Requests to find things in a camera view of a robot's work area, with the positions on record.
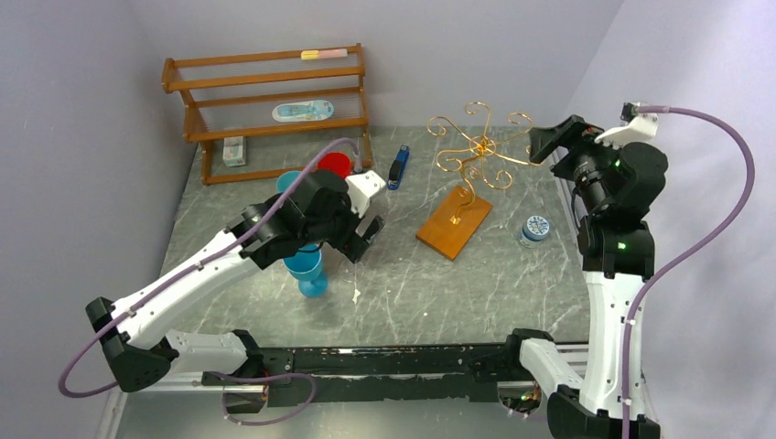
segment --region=blue stapler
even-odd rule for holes
[[[404,175],[404,168],[407,166],[407,160],[410,159],[410,147],[402,145],[399,148],[399,154],[396,155],[396,159],[391,165],[391,170],[388,171],[388,188],[396,190],[399,188],[399,184],[402,183],[402,176]]]

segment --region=table surface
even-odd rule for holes
[[[506,138],[513,130],[498,128]],[[345,132],[357,136],[358,133]],[[302,166],[336,138],[320,134],[250,139],[248,166],[238,172]],[[563,205],[546,166],[503,166],[514,175],[511,188],[498,191],[477,185],[493,205],[490,215],[454,262],[427,248],[415,233],[455,185],[458,175],[435,165],[436,152],[467,145],[449,134],[436,138],[425,127],[372,129],[375,170],[387,171],[399,146],[412,148],[399,190],[386,191],[372,206],[385,228],[361,262],[349,263],[324,248],[329,291],[305,298],[283,264],[276,263],[181,316],[176,328],[188,332],[224,333],[248,329],[260,346],[390,345],[503,341],[515,327],[541,328],[556,339],[587,339],[587,288]],[[502,149],[524,155],[525,140]],[[214,157],[216,174],[234,172]],[[203,247],[247,204],[275,193],[274,180],[203,187],[198,153],[181,199],[164,271]],[[536,249],[516,241],[523,222],[543,215],[551,236]],[[356,290],[361,295],[354,299]],[[551,437],[544,407],[524,422],[507,416],[497,402],[466,400],[409,402],[340,402],[313,404],[293,420],[254,430],[221,417],[220,396],[190,392],[129,395],[116,437]],[[288,409],[264,409],[247,419],[269,419]]]
[[[481,127],[466,131],[478,134]],[[490,135],[498,141],[513,133],[512,128],[496,127]],[[302,166],[332,138],[331,133],[251,138],[248,166],[225,167],[217,150],[214,174]],[[415,233],[462,184],[458,173],[436,166],[437,152],[464,148],[468,142],[453,130],[434,137],[425,127],[372,128],[371,140],[373,169],[384,177],[399,146],[409,145],[411,153],[401,187],[386,190],[372,204],[370,215],[382,216],[385,227],[359,263],[324,246],[329,290],[315,299],[299,293],[296,280],[282,263],[275,263],[203,299],[178,319],[176,329],[208,334],[247,329],[260,346],[493,342],[503,341],[516,327],[541,328],[562,341],[587,339],[587,288],[547,165],[487,159],[491,178],[506,169],[514,183],[506,190],[476,183],[477,194],[493,209],[450,262]],[[526,142],[520,137],[500,146],[500,152],[525,158]],[[165,273],[201,249],[246,205],[275,193],[274,179],[204,187],[200,159],[198,152],[178,208]],[[526,249],[516,238],[531,215],[549,219],[551,236]]]

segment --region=gold wire stand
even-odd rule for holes
[[[461,134],[467,140],[469,140],[469,147],[466,149],[445,149],[445,150],[439,151],[439,153],[436,154],[436,165],[439,166],[439,168],[445,172],[460,173],[461,179],[466,184],[466,186],[469,187],[469,190],[466,190],[466,192],[469,194],[469,200],[464,201],[462,204],[460,204],[456,209],[455,213],[453,214],[453,216],[450,218],[450,222],[452,222],[455,225],[458,225],[460,223],[461,210],[473,205],[475,200],[477,199],[477,193],[474,189],[474,185],[472,185],[471,183],[471,179],[481,178],[485,182],[485,184],[487,184],[488,186],[494,189],[504,190],[509,188],[512,185],[512,182],[513,182],[512,174],[510,174],[508,171],[504,169],[498,170],[496,172],[496,177],[492,181],[488,178],[488,175],[485,171],[485,157],[495,156],[500,159],[503,159],[512,163],[516,163],[518,165],[539,166],[534,163],[508,157],[507,155],[503,155],[498,152],[498,147],[500,145],[503,145],[517,137],[520,137],[521,135],[525,135],[526,133],[528,133],[528,131],[530,131],[531,128],[534,126],[534,121],[532,121],[531,118],[523,112],[509,113],[507,115],[507,121],[509,123],[514,125],[519,125],[519,126],[523,125],[523,122],[521,120],[515,120],[515,117],[520,117],[521,119],[524,119],[525,121],[528,122],[528,127],[525,128],[524,130],[521,130],[519,133],[513,136],[510,136],[504,140],[500,140],[497,142],[497,141],[494,141],[489,134],[490,117],[493,115],[492,108],[487,103],[483,103],[483,102],[469,102],[466,105],[464,105],[464,111],[467,114],[477,114],[483,108],[488,110],[488,117],[485,120],[485,130],[482,132],[481,135],[469,136],[468,134],[464,133],[456,124],[454,124],[453,121],[451,121],[445,116],[432,117],[426,123],[426,129],[428,130],[429,133],[431,133],[434,136],[441,137],[447,134],[447,128],[445,128],[445,126],[439,122],[441,120],[449,123],[450,126],[452,126],[456,131],[458,131],[459,134]],[[436,130],[432,129],[432,126],[431,126],[432,123],[436,123]],[[457,157],[446,158],[445,159],[446,162],[455,162],[457,164],[455,168],[445,167],[439,162],[439,158],[443,154],[460,154],[460,153],[471,153],[472,156],[469,158],[465,158],[463,160]],[[475,166],[474,162],[477,162],[477,161],[479,161],[479,163],[477,166]]]

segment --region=white bracket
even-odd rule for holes
[[[552,341],[540,338],[524,340],[520,345],[520,364],[531,372],[547,395],[557,391],[561,384],[570,389],[582,386],[582,378],[561,357]]]
[[[657,113],[637,114],[627,125],[609,128],[596,137],[596,142],[615,149],[630,142],[646,142],[657,134]]]
[[[167,343],[178,351],[169,373],[202,370],[233,373],[248,359],[245,345],[233,333],[219,336],[188,334],[171,329]]]
[[[374,171],[348,176],[348,196],[350,197],[350,210],[363,218],[374,196],[385,190],[385,180]]]

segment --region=red cup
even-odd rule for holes
[[[350,175],[350,157],[343,153],[328,153],[318,162],[318,169],[328,169],[345,178]]]

